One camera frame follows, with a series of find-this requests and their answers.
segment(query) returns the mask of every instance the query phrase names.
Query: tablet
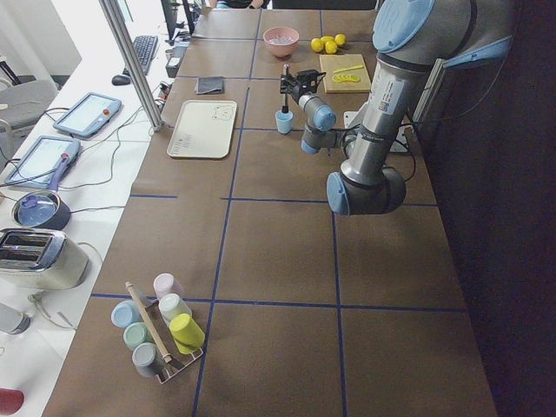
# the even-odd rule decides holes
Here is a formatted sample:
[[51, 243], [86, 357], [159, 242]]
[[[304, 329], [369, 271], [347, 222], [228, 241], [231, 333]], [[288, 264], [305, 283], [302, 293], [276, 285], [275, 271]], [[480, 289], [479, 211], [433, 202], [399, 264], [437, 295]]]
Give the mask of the tablet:
[[80, 137], [98, 132], [122, 107], [117, 98], [89, 93], [55, 123], [54, 128]]
[[56, 168], [62, 161], [62, 154], [68, 154], [68, 165], [79, 155], [81, 143], [73, 137], [39, 136], [27, 153], [21, 158], [5, 183], [47, 189]]

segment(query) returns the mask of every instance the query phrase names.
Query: pink cup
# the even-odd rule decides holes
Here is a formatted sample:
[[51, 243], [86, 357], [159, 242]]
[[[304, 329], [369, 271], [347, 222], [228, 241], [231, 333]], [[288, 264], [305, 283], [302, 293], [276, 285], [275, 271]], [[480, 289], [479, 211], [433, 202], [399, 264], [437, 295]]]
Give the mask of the pink cup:
[[156, 298], [159, 300], [166, 294], [178, 294], [181, 298], [185, 296], [182, 285], [172, 274], [164, 273], [155, 278], [153, 282]]
[[0, 388], [0, 415], [12, 415], [23, 405], [23, 393], [16, 389]]

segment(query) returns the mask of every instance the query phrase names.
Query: white desk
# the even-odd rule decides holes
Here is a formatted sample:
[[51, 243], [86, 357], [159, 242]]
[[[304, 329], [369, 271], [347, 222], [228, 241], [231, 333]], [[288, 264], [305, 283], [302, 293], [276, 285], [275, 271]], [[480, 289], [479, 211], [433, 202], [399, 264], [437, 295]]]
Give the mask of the white desk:
[[[141, 105], [131, 84], [117, 87], [111, 84], [112, 76], [122, 71], [123, 60], [113, 38], [111, 43], [108, 42], [109, 47], [106, 46], [105, 44], [103, 47], [102, 60], [94, 55], [83, 59], [50, 105], [51, 108], [71, 107], [90, 91], [122, 99], [123, 106], [120, 112], [92, 139], [82, 141], [84, 148], [104, 141]], [[165, 48], [166, 45], [161, 40], [158, 55], [151, 64], [148, 75], [151, 90], [155, 90], [160, 81], [168, 81], [164, 69]], [[112, 135], [105, 142], [80, 156], [75, 167], [60, 184], [59, 195], [70, 209], [124, 206], [129, 197], [131, 184], [136, 178], [149, 146], [151, 133], [149, 120], [144, 112], [141, 112], [133, 124], [120, 129], [121, 147], [116, 152], [113, 179], [103, 185], [64, 190], [63, 187], [100, 182], [109, 178], [110, 158], [118, 145], [116, 135]], [[32, 130], [15, 157], [21, 157], [39, 136], [44, 135], [61, 135], [52, 128], [52, 120], [47, 116], [44, 116]], [[3, 183], [9, 172], [11, 166], [0, 175], [0, 183]], [[8, 187], [1, 190], [8, 197], [17, 200], [33, 189]], [[0, 203], [0, 228], [18, 227], [11, 218], [13, 204], [14, 202], [8, 199]], [[104, 257], [121, 214], [122, 209], [75, 213], [63, 231], [74, 242], [87, 242], [94, 246], [100, 256]], [[76, 288], [50, 291], [43, 298], [43, 305], [54, 320], [63, 323], [56, 314], [60, 311], [74, 326], [77, 326], [81, 319], [102, 266], [99, 254], [87, 246], [83, 246], [83, 249], [89, 255], [89, 266], [84, 282]], [[59, 328], [43, 318], [27, 298], [36, 291], [38, 290], [19, 288], [0, 279], [0, 301], [33, 316], [30, 327], [22, 334], [0, 333], [0, 387], [20, 389], [24, 392], [23, 407], [13, 414], [19, 417], [37, 417], [43, 413], [75, 333], [71, 329]]]

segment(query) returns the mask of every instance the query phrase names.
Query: wooden cutting board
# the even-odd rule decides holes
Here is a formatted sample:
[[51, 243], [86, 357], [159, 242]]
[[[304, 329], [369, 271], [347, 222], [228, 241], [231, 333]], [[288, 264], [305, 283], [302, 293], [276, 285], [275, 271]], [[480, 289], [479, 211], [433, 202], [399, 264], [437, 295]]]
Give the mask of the wooden cutting board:
[[[322, 81], [327, 93], [368, 93], [371, 90], [371, 79], [368, 76], [367, 65], [361, 54], [321, 55], [321, 71], [326, 72]], [[362, 69], [351, 69], [340, 74], [356, 74], [361, 77], [358, 83], [335, 83], [332, 80], [334, 70], [340, 68], [363, 65]]]

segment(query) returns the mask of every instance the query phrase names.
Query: pink bowl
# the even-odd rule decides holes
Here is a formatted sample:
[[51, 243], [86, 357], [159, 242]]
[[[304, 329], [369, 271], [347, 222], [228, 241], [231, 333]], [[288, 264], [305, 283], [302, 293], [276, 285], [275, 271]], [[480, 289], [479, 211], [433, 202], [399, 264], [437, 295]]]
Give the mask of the pink bowl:
[[299, 33], [292, 28], [272, 28], [262, 35], [270, 53], [279, 58], [291, 55], [299, 42]]

